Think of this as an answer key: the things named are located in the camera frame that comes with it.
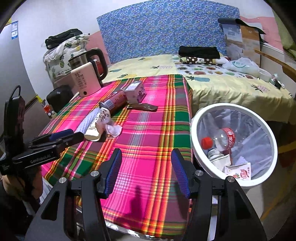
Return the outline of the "left hand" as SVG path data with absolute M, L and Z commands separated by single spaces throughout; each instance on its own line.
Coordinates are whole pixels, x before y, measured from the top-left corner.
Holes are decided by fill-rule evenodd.
M 7 194 L 16 197 L 19 200 L 26 200 L 26 194 L 24 188 L 26 184 L 32 185 L 31 191 L 32 197 L 39 199 L 43 194 L 43 177 L 41 167 L 33 169 L 32 174 L 26 174 L 31 178 L 31 182 L 24 181 L 21 177 L 4 175 L 1 177 L 4 190 Z

